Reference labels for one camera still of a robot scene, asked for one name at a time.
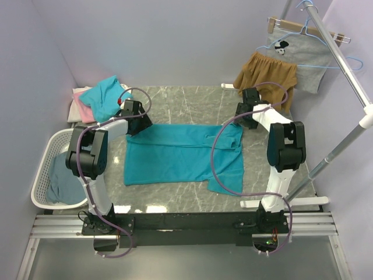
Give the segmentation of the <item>teal t shirt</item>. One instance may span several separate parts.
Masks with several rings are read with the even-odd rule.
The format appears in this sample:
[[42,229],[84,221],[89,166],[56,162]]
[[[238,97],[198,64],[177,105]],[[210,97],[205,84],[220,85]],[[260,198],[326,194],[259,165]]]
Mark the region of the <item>teal t shirt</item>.
[[153,124],[126,138],[124,184],[207,181],[209,191],[241,193],[242,134],[235,124]]

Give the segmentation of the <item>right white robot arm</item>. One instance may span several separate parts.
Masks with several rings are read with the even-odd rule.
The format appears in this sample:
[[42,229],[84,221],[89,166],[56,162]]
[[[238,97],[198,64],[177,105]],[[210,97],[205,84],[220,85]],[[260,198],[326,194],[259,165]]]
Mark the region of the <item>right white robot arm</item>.
[[238,103],[235,114],[238,116],[250,111],[254,113],[241,117],[239,121],[249,129],[261,125],[269,133],[266,155],[270,176],[267,194],[259,201],[256,211],[256,227],[268,233],[282,222],[283,198],[288,193],[291,179],[305,162],[305,129],[302,122],[289,120],[261,100],[254,87],[242,91],[242,102]]

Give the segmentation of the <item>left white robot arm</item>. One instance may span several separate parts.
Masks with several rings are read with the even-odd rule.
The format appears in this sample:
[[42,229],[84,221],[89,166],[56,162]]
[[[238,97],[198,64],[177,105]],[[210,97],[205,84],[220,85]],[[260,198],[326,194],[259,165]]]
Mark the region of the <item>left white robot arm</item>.
[[119,112],[103,123],[73,129],[65,164],[82,184],[89,205],[90,223],[105,235],[117,226],[114,206],[104,182],[108,144],[118,137],[134,136],[152,126],[140,101],[126,99]]

